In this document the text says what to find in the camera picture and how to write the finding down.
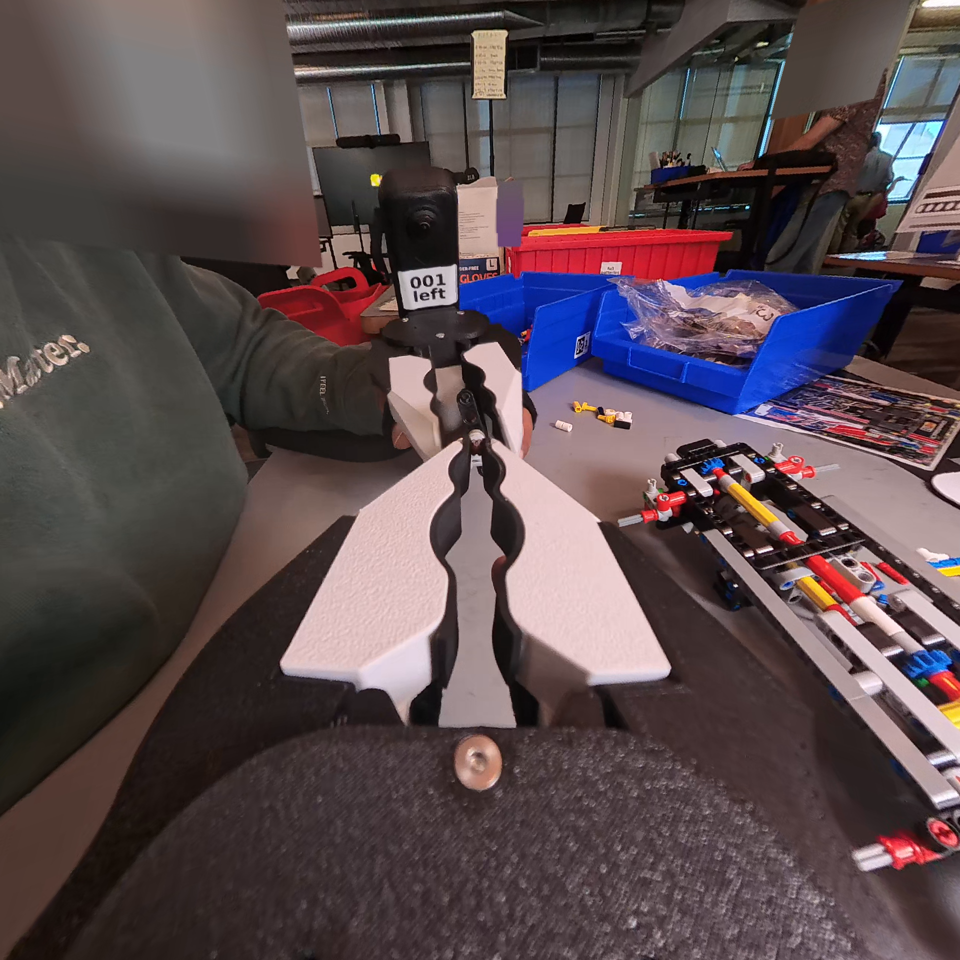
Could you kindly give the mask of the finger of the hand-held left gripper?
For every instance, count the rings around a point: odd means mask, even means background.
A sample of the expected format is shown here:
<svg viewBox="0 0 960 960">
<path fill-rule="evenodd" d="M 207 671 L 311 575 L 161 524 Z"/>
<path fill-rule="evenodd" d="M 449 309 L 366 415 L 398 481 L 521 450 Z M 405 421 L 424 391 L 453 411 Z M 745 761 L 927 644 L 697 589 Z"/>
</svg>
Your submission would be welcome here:
<svg viewBox="0 0 960 960">
<path fill-rule="evenodd" d="M 390 413 L 422 461 L 453 439 L 453 366 L 435 368 L 427 358 L 393 356 L 388 365 Z"/>
<path fill-rule="evenodd" d="M 486 422 L 487 437 L 497 439 L 516 455 L 522 453 L 522 372 L 500 342 L 476 342 L 461 348 L 458 357 L 462 388 L 473 392 Z M 461 419 L 454 400 L 454 438 L 462 439 Z"/>
</svg>

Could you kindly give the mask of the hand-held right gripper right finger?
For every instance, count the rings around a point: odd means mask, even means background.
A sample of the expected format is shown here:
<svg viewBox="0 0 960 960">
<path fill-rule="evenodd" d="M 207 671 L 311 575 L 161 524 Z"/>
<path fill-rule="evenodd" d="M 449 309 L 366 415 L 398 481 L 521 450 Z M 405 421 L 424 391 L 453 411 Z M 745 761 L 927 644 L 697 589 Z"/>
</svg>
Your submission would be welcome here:
<svg viewBox="0 0 960 960">
<path fill-rule="evenodd" d="M 548 723 L 589 690 L 666 679 L 667 654 L 601 521 L 500 441 L 482 463 L 502 556 L 493 653 L 515 723 Z"/>
</svg>

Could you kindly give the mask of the small black lego beam piece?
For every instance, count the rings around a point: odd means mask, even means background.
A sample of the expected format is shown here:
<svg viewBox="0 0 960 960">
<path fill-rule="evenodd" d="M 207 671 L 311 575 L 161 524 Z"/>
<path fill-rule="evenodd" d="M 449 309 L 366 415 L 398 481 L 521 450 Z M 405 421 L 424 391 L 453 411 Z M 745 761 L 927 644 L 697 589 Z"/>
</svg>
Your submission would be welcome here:
<svg viewBox="0 0 960 960">
<path fill-rule="evenodd" d="M 469 449 L 471 467 L 482 476 L 484 474 L 483 456 L 489 440 L 485 418 L 471 390 L 460 390 L 456 401 L 461 420 L 461 434 Z"/>
</svg>

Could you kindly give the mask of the person's left forearm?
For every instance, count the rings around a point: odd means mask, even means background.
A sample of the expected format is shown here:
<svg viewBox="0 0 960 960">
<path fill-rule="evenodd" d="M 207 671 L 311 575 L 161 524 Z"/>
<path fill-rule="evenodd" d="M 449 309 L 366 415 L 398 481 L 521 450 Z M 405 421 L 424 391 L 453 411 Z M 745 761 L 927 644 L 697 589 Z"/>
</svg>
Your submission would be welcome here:
<svg viewBox="0 0 960 960">
<path fill-rule="evenodd" d="M 224 411 L 247 429 L 289 429 L 410 442 L 376 383 L 369 344 L 337 345 L 266 308 L 240 285 L 182 264 L 176 316 Z"/>
</svg>

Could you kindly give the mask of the white glove box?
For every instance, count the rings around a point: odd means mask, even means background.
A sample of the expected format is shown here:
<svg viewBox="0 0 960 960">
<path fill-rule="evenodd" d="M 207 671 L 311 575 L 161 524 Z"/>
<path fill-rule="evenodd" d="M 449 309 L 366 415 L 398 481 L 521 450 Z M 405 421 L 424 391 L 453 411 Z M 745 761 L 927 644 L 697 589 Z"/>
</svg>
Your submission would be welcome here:
<svg viewBox="0 0 960 960">
<path fill-rule="evenodd" d="M 521 246 L 523 186 L 519 180 L 481 177 L 457 186 L 459 284 L 493 279 L 501 273 L 501 256 Z"/>
</svg>

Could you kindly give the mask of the black monitor screen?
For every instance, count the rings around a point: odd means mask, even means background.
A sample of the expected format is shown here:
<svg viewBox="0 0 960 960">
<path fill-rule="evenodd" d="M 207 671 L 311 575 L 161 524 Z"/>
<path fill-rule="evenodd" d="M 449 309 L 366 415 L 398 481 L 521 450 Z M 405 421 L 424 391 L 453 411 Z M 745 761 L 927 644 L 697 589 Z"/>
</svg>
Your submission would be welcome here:
<svg viewBox="0 0 960 960">
<path fill-rule="evenodd" d="M 372 222 L 379 180 L 388 171 L 431 165 L 426 141 L 374 138 L 370 144 L 312 147 L 311 156 L 328 222 L 337 228 Z"/>
</svg>

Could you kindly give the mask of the small blue bin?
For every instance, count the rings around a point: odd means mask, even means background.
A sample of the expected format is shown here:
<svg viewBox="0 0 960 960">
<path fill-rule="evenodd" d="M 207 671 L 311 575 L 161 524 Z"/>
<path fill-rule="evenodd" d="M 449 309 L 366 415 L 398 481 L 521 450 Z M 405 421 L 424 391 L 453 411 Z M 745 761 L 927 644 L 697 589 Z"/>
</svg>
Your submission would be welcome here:
<svg viewBox="0 0 960 960">
<path fill-rule="evenodd" d="M 525 288 L 510 274 L 478 279 L 460 286 L 460 306 L 486 315 L 491 323 L 520 335 L 527 329 Z"/>
</svg>

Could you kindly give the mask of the paper sign on pole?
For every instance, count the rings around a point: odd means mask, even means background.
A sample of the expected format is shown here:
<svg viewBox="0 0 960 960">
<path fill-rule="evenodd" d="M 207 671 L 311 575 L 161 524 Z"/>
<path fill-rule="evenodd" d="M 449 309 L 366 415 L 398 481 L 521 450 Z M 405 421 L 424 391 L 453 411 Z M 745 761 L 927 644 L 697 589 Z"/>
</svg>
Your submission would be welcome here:
<svg viewBox="0 0 960 960">
<path fill-rule="evenodd" d="M 496 174 L 494 102 L 507 98 L 509 30 L 474 30 L 470 35 L 471 99 L 487 107 L 486 142 L 489 174 Z"/>
</svg>

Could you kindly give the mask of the long red bin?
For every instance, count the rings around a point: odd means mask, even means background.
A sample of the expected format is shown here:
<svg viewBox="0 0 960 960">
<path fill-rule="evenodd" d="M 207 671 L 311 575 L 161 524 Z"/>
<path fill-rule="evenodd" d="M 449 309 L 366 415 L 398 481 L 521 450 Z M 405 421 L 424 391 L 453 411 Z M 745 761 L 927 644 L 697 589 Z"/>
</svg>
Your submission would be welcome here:
<svg viewBox="0 0 960 960">
<path fill-rule="evenodd" d="M 503 251 L 506 270 L 562 273 L 642 280 L 676 280 L 714 270 L 725 230 L 529 225 L 519 245 Z"/>
</svg>

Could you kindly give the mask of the crumpled clear plastic bag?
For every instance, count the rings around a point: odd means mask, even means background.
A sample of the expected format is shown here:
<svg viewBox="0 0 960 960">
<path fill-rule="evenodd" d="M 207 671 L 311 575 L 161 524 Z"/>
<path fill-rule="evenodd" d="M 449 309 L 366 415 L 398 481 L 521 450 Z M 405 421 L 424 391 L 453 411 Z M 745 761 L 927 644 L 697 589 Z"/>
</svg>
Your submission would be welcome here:
<svg viewBox="0 0 960 960">
<path fill-rule="evenodd" d="M 620 277 L 612 284 L 628 306 L 621 326 L 633 342 L 726 366 L 751 364 L 774 322 L 797 311 L 752 279 L 723 279 L 694 289 L 662 279 Z"/>
</svg>

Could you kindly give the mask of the person's green sweatshirt torso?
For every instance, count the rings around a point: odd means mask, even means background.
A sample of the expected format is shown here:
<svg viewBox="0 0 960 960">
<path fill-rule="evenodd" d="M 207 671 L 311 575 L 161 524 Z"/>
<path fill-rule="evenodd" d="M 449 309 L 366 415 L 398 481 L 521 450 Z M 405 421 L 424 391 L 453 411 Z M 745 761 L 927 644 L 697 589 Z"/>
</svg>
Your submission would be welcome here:
<svg viewBox="0 0 960 960">
<path fill-rule="evenodd" d="M 2 812 L 180 644 L 247 474 L 203 335 L 247 291 L 178 258 L 2 237 Z"/>
</svg>

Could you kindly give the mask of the blue bin with plastic bag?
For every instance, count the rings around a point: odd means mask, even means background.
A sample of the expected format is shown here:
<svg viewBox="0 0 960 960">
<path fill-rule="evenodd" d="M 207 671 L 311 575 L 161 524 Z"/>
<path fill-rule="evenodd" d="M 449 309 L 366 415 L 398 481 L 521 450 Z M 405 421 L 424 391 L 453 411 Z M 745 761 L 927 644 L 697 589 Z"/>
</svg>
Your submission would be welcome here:
<svg viewBox="0 0 960 960">
<path fill-rule="evenodd" d="M 858 354 L 901 287 L 895 279 L 730 270 L 676 280 L 689 292 L 713 282 L 760 282 L 796 310 L 772 323 L 750 363 L 733 366 L 634 339 L 618 292 L 602 295 L 591 353 L 605 373 L 726 414 L 753 410 L 841 370 Z"/>
</svg>

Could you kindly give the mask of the wooden standing desk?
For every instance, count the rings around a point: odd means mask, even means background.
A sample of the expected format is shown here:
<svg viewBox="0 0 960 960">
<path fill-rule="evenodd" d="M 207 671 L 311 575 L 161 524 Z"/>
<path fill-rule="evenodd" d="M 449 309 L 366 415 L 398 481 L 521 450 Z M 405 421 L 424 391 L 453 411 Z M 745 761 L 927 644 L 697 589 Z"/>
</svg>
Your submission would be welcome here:
<svg viewBox="0 0 960 960">
<path fill-rule="evenodd" d="M 766 261 L 767 237 L 772 222 L 774 193 L 777 189 L 798 185 L 822 186 L 834 168 L 830 165 L 761 165 L 759 169 L 674 176 L 634 189 L 636 195 L 649 195 L 651 201 L 664 207 L 668 218 L 672 207 L 678 208 L 677 227 L 693 230 L 705 202 L 730 198 L 738 191 L 748 191 L 748 217 L 740 229 L 740 246 L 728 264 L 735 269 L 761 269 Z"/>
</svg>

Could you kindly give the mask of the printed sticker sheet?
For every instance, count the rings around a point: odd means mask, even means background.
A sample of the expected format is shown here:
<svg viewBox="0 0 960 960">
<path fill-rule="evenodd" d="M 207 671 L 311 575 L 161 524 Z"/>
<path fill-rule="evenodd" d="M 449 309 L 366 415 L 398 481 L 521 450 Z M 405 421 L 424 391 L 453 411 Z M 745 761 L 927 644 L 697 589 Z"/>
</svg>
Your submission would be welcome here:
<svg viewBox="0 0 960 960">
<path fill-rule="evenodd" d="M 823 376 L 742 417 L 868 452 L 919 474 L 932 474 L 958 450 L 957 400 L 847 376 Z"/>
</svg>

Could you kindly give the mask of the wooden side table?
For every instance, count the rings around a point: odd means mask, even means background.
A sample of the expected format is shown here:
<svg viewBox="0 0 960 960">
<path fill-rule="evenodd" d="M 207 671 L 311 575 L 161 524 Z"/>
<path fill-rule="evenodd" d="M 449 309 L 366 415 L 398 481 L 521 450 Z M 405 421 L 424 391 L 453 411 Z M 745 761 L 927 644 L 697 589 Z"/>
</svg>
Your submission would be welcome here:
<svg viewBox="0 0 960 960">
<path fill-rule="evenodd" d="M 943 292 L 958 289 L 959 284 L 958 258 L 942 251 L 873 250 L 831 254 L 823 259 L 822 270 L 862 278 L 893 278 Z"/>
</svg>

